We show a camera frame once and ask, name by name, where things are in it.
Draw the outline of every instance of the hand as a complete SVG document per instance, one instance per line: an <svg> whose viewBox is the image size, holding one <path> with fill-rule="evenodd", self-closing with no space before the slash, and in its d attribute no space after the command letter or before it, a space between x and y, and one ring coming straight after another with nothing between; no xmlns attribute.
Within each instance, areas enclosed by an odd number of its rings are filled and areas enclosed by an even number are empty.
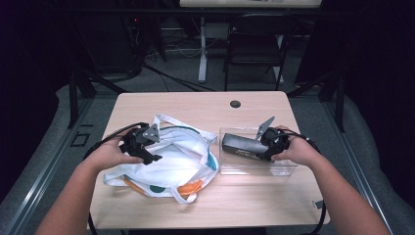
<svg viewBox="0 0 415 235"><path fill-rule="evenodd" d="M276 128L284 129L284 132L286 133L293 132L283 125L277 126ZM296 164L309 166L316 158L321 157L321 155L304 139L294 135L290 135L289 137L291 142L290 148L281 154L272 156L272 160L291 160Z"/></svg>
<svg viewBox="0 0 415 235"><path fill-rule="evenodd" d="M121 132L116 137L102 144L92 154L86 158L83 164L90 166L92 169L100 172L101 170L108 169L121 164L140 164L142 159L136 157L130 157L121 152L119 148L119 141L121 136L124 136L131 129Z"/></svg>

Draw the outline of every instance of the black chair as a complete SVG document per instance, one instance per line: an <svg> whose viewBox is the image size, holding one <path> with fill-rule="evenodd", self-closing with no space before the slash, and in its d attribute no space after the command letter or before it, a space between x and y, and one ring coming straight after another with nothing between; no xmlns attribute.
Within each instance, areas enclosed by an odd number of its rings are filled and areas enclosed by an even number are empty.
<svg viewBox="0 0 415 235"><path fill-rule="evenodd" d="M232 66L279 67L275 90L281 79L287 52L287 42L296 31L296 21L288 16L248 14L229 24L224 63L225 91L228 90L228 70ZM277 35L283 35L278 45Z"/></svg>

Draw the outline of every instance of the person's left hand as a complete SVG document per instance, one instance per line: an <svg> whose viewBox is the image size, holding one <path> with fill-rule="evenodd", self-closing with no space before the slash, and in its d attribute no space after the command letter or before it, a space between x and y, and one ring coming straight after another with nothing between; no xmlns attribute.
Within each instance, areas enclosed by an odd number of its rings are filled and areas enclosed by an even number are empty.
<svg viewBox="0 0 415 235"><path fill-rule="evenodd" d="M89 165L97 172L108 169L121 164L140 164L142 159L130 157L121 152L119 148L119 141L121 136L124 136L129 130L121 132L118 136L102 144L92 154L86 158L84 163Z"/></svg>

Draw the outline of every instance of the wrist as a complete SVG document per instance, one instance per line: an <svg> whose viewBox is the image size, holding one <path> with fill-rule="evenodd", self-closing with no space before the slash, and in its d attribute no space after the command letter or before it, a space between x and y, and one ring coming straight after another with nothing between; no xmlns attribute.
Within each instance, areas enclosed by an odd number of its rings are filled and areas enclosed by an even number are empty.
<svg viewBox="0 0 415 235"><path fill-rule="evenodd" d="M316 153L313 156L310 156L307 166L314 171L315 169L319 168L321 165L324 165L327 162L327 159L324 158L319 153Z"/></svg>
<svg viewBox="0 0 415 235"><path fill-rule="evenodd" d="M87 158L81 164L79 164L78 168L80 168L83 171L87 171L90 174L98 175L101 172L101 169L97 167L96 164L94 164L94 161L92 159L89 158Z"/></svg>

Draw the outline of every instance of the chair leg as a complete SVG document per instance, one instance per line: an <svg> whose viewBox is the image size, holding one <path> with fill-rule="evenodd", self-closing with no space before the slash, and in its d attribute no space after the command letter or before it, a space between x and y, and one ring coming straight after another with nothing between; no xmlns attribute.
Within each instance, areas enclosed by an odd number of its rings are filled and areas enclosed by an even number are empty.
<svg viewBox="0 0 415 235"><path fill-rule="evenodd" d="M229 65L227 63L225 63L224 65L224 71L225 71L225 88L224 91L228 91L228 70L229 70Z"/></svg>
<svg viewBox="0 0 415 235"><path fill-rule="evenodd" d="M278 87L280 86L280 80L281 80L281 75L283 74L283 65L280 66L280 70L278 71L278 76L277 76L277 83L275 84L275 90L278 90Z"/></svg>
<svg viewBox="0 0 415 235"><path fill-rule="evenodd" d="M225 72L225 67L226 67L226 59L225 59L225 61L223 62L222 72Z"/></svg>

